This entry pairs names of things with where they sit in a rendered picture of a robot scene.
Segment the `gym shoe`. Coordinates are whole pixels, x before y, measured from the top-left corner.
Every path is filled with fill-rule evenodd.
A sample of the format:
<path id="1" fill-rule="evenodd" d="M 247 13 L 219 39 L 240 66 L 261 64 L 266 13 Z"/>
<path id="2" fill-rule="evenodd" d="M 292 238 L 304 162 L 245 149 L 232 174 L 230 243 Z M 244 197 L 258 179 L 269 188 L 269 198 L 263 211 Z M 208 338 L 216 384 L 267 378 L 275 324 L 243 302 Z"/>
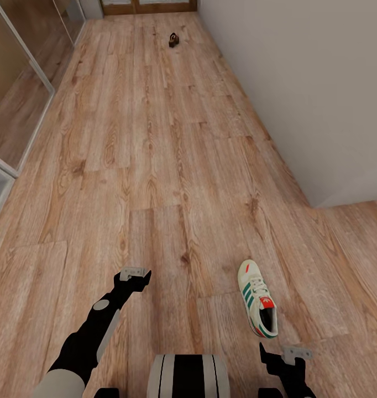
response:
<path id="1" fill-rule="evenodd" d="M 245 259 L 242 262 L 238 285 L 254 333 L 263 338 L 275 338 L 278 335 L 276 304 L 255 261 Z"/>

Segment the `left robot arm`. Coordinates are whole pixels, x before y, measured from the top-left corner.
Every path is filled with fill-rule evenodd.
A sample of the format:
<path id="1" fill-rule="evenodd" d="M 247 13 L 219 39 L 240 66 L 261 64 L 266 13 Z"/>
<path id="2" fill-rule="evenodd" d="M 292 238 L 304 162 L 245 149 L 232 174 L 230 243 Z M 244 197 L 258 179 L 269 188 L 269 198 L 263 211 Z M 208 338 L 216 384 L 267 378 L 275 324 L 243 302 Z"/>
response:
<path id="1" fill-rule="evenodd" d="M 82 398 L 85 386 L 108 346 L 118 324 L 120 310 L 133 291 L 149 284 L 147 268 L 121 268 L 114 289 L 92 305 L 87 321 L 64 342 L 60 356 L 29 398 Z"/>

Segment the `sandal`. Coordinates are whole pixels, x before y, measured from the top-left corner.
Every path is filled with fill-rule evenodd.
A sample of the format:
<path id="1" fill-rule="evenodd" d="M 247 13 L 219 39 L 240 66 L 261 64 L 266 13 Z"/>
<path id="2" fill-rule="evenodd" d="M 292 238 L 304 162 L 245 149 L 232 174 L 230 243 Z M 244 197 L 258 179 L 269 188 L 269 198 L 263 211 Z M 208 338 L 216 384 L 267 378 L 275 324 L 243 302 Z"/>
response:
<path id="1" fill-rule="evenodd" d="M 173 48 L 175 44 L 179 43 L 179 37 L 174 34 L 174 36 L 171 36 L 171 39 L 169 40 L 169 47 Z"/>

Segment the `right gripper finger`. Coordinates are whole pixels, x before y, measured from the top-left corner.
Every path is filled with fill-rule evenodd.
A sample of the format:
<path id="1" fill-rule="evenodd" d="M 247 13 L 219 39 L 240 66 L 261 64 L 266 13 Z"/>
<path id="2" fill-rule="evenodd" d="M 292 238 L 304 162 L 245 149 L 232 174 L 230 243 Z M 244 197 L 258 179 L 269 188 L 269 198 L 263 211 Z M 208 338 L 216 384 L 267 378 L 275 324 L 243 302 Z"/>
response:
<path id="1" fill-rule="evenodd" d="M 261 362 L 267 364 L 267 353 L 262 345 L 262 342 L 260 342 L 260 355 L 261 355 Z"/>

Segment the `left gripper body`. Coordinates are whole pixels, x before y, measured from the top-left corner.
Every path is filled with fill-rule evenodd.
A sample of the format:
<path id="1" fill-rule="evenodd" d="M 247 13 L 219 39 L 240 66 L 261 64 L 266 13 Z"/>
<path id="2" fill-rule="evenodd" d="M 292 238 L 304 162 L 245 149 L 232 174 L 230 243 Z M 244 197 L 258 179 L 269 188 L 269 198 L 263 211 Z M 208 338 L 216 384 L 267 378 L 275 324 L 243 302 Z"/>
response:
<path id="1" fill-rule="evenodd" d="M 143 291 L 144 290 L 144 277 L 143 276 L 132 276 L 128 281 L 121 281 L 120 275 L 117 274 L 114 277 L 114 288 L 122 289 L 125 291 L 127 298 L 133 293 L 133 291 Z"/>

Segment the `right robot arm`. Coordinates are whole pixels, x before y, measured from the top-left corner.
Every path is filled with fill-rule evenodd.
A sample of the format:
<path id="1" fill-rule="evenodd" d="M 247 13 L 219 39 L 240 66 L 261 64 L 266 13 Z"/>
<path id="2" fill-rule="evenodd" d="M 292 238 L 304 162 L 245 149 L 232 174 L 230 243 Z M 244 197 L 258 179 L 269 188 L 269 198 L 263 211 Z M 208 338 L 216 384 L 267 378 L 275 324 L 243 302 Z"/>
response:
<path id="1" fill-rule="evenodd" d="M 280 377 L 288 398 L 316 398 L 304 382 L 304 359 L 312 359 L 313 351 L 288 344 L 282 344 L 281 350 L 282 355 L 267 353 L 260 342 L 261 362 L 266 364 L 268 373 Z"/>

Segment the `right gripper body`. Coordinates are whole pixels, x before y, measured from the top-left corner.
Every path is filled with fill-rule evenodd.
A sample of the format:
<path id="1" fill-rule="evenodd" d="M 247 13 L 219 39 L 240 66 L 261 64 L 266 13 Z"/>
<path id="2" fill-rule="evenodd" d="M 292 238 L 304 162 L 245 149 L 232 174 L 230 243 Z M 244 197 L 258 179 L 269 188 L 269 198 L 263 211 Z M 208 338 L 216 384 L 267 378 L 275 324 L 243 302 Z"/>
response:
<path id="1" fill-rule="evenodd" d="M 305 381 L 305 361 L 295 358 L 295 365 L 286 364 L 278 354 L 267 354 L 266 369 L 269 374 L 278 375 L 281 379 L 283 387 L 286 380 L 290 377 L 299 377 Z"/>

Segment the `robot trunk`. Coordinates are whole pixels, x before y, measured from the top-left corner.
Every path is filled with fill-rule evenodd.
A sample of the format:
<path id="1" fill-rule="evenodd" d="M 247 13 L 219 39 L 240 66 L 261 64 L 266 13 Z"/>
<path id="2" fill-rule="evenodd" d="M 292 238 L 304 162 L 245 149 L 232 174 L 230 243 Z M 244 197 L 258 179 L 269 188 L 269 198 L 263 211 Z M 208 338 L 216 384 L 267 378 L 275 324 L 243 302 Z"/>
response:
<path id="1" fill-rule="evenodd" d="M 231 398 L 221 354 L 156 355 L 146 398 Z"/>

